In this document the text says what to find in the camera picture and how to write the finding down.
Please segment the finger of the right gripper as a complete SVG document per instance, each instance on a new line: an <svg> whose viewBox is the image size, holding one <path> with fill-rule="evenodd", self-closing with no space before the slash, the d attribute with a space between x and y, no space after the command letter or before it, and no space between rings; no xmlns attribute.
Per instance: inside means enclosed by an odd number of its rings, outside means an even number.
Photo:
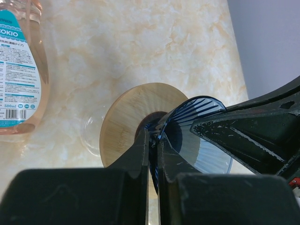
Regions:
<svg viewBox="0 0 300 225"><path fill-rule="evenodd" d="M227 108L227 113L263 113L268 110L293 110L300 107L300 87L277 89L264 96Z"/></svg>

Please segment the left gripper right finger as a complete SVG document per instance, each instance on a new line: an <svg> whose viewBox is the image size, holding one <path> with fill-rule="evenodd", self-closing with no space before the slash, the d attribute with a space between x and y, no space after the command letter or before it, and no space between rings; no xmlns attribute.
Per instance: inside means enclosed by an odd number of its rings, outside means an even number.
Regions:
<svg viewBox="0 0 300 225"><path fill-rule="evenodd" d="M162 225L297 225L287 182L270 175L203 174L164 138L157 147Z"/></svg>

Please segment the blue glass dripper cone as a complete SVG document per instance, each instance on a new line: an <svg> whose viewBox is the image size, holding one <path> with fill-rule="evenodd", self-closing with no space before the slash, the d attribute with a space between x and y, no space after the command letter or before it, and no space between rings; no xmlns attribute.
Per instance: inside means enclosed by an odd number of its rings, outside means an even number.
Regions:
<svg viewBox="0 0 300 225"><path fill-rule="evenodd" d="M233 158L210 142L196 136L190 129L195 120L223 113L224 104L209 96L193 97L169 113L148 122L144 129L150 133L149 162L154 189L158 189L157 148L166 137L171 148L202 173L229 174Z"/></svg>

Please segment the pink detergent bottle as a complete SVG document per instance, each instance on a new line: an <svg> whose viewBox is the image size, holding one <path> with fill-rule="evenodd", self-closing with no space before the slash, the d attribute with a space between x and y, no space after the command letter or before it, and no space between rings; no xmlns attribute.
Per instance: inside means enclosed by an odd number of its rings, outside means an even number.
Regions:
<svg viewBox="0 0 300 225"><path fill-rule="evenodd" d="M50 81L38 0L0 2L0 133L31 133L48 103Z"/></svg>

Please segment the clear glass carafe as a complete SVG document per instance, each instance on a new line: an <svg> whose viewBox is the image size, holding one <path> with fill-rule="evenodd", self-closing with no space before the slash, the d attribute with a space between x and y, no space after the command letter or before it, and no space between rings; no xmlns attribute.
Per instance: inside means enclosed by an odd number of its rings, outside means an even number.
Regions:
<svg viewBox="0 0 300 225"><path fill-rule="evenodd" d="M84 114L81 124L81 141L84 147L92 155L99 157L99 137L101 127L109 106L96 105L88 109Z"/></svg>

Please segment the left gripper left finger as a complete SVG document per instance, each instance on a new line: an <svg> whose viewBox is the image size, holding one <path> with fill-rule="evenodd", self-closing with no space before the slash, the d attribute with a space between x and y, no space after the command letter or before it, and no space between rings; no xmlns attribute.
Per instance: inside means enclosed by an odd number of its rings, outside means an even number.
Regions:
<svg viewBox="0 0 300 225"><path fill-rule="evenodd" d="M149 135L107 168L28 169L0 202L3 225L146 225Z"/></svg>

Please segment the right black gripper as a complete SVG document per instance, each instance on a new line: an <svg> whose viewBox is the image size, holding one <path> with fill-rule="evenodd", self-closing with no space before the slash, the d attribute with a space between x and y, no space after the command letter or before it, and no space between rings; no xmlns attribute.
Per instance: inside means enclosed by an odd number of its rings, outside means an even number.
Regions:
<svg viewBox="0 0 300 225"><path fill-rule="evenodd" d="M300 196L300 78L279 89L279 113L218 114L195 121L191 132L256 174L285 178Z"/></svg>

